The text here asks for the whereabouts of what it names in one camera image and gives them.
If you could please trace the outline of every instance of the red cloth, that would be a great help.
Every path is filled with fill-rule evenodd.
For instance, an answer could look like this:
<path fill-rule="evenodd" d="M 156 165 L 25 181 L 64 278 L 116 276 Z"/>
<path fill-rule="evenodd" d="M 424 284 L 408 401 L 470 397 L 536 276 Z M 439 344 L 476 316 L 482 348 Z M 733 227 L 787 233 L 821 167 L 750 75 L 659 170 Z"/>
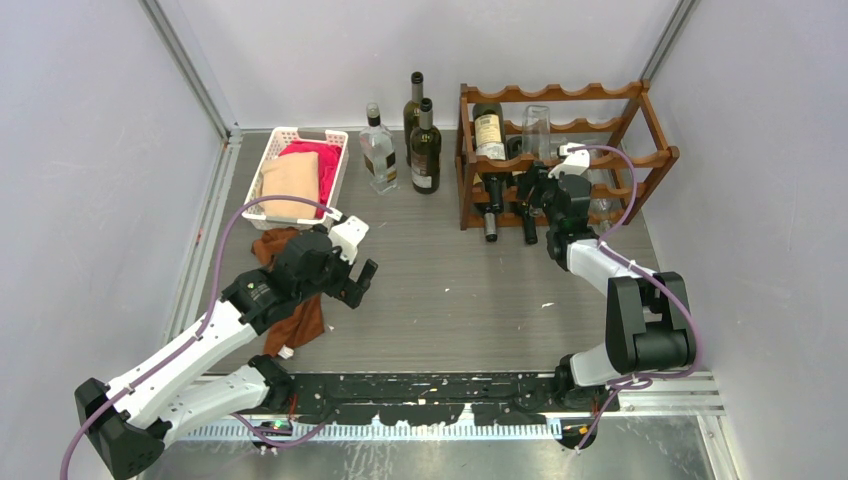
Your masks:
<path fill-rule="evenodd" d="M 342 147 L 326 143 L 303 142 L 295 140 L 280 152 L 280 156 L 287 153 L 316 152 L 318 153 L 318 201 L 326 205 L 330 201 L 330 191 L 333 189 L 333 180 L 336 178 L 336 170 L 339 169 L 339 160 L 342 156 Z M 316 208 L 315 218 L 324 218 L 324 211 Z"/>

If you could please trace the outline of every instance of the table surface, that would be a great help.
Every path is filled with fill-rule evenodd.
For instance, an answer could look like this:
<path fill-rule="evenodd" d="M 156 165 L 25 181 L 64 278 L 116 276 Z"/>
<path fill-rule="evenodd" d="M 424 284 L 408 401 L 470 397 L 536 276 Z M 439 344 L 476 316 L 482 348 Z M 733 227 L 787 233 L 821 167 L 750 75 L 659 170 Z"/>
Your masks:
<path fill-rule="evenodd" d="M 371 226 L 359 258 L 374 259 L 379 270 L 356 310 L 324 297 L 326 332 L 297 349 L 286 361 L 288 370 L 552 370 L 562 356 L 603 340 L 605 297 L 548 258 L 543 227 L 534 246 L 524 245 L 520 228 L 501 228 L 494 244 L 484 241 L 481 229 L 459 229 L 455 131 L 443 132 L 441 186 L 432 195 L 412 189 L 402 132 L 395 134 L 399 188 L 377 195 L 368 185 L 358 135 L 350 134 L 337 207 Z M 244 136 L 225 219 L 244 202 L 269 135 Z M 259 266 L 250 245 L 260 235 L 247 221 L 237 222 L 225 249 L 222 286 Z M 640 215 L 610 245 L 657 268 Z M 236 350 L 211 372 L 232 372 L 263 344 L 264 337 Z"/>

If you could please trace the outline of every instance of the beige cloth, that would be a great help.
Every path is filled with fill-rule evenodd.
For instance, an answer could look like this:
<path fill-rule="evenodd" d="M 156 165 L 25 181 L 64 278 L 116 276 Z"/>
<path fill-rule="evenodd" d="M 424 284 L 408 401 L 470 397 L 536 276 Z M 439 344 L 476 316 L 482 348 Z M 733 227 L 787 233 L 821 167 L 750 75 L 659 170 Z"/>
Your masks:
<path fill-rule="evenodd" d="M 295 195 L 318 201 L 318 153 L 288 153 L 262 164 L 261 195 Z M 274 200 L 262 204 L 265 215 L 282 218 L 315 218 L 315 207 Z"/>

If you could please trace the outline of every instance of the laundry basket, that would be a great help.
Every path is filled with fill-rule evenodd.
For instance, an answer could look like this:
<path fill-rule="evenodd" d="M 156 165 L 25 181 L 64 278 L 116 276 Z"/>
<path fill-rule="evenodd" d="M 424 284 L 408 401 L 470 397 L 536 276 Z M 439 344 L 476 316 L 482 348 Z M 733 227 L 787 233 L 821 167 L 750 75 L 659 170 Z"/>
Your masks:
<path fill-rule="evenodd" d="M 271 138 L 268 139 L 268 145 L 265 147 L 265 153 L 262 154 L 262 161 L 259 162 L 259 167 L 256 168 L 256 174 L 253 175 L 253 181 L 250 183 L 250 190 L 247 191 L 247 197 L 244 203 L 247 203 L 257 197 L 262 192 L 262 165 L 272 158 L 277 158 L 280 152 L 283 151 L 290 143 L 295 140 L 303 142 L 327 143 L 330 145 L 338 145 L 342 147 L 342 154 L 339 158 L 339 166 L 336 169 L 336 175 L 333 179 L 333 187 L 330 190 L 330 198 L 327 201 L 327 206 L 335 207 L 336 201 L 339 198 L 339 191 L 342 186 L 345 168 L 347 168 L 348 151 L 347 151 L 347 133 L 337 130 L 324 130 L 321 132 L 302 132 L 297 128 L 277 127 L 271 132 Z M 270 230 L 272 228 L 295 227 L 302 230 L 309 229 L 318 224 L 324 224 L 329 227 L 333 221 L 324 215 L 322 218 L 274 218 L 265 216 L 262 209 L 262 204 L 253 205 L 241 214 L 259 230 Z"/>

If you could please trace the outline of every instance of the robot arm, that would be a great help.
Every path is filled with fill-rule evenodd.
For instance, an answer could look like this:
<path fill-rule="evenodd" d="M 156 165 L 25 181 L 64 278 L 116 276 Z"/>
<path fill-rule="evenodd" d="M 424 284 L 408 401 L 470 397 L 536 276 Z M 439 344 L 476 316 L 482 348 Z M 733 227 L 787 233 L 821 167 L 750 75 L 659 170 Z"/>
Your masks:
<path fill-rule="evenodd" d="M 202 336 L 118 400 L 86 432 L 116 479 L 137 475 L 199 426 L 249 408 L 279 409 L 288 401 L 291 378 L 266 355 L 254 357 L 227 377 L 197 387 L 190 384 L 315 295 L 323 292 L 351 308 L 359 306 L 377 270 L 369 259 L 357 281 L 349 278 L 368 225 L 356 217 L 338 216 L 341 223 L 329 232 L 304 232 L 290 240 L 269 268 L 239 275 L 223 290 Z M 195 336 L 203 320 L 108 384 L 92 378 L 80 385 L 74 394 L 80 422 Z"/>
<path fill-rule="evenodd" d="M 524 175 L 520 199 L 541 209 L 550 226 L 548 254 L 565 271 L 584 278 L 607 297 L 604 342 L 567 357 L 559 369 L 570 388 L 604 385 L 624 375 L 683 367 L 695 360 L 694 335 L 683 314 L 654 285 L 629 267 L 620 265 L 599 248 L 589 227 L 591 183 L 580 176 L 589 168 L 585 150 L 570 153 L 579 144 L 559 147 L 561 162 L 553 168 L 537 163 Z M 640 267 L 663 283 L 684 305 L 686 287 L 673 272 L 656 273 Z M 659 314 L 647 322 L 644 310 Z"/>

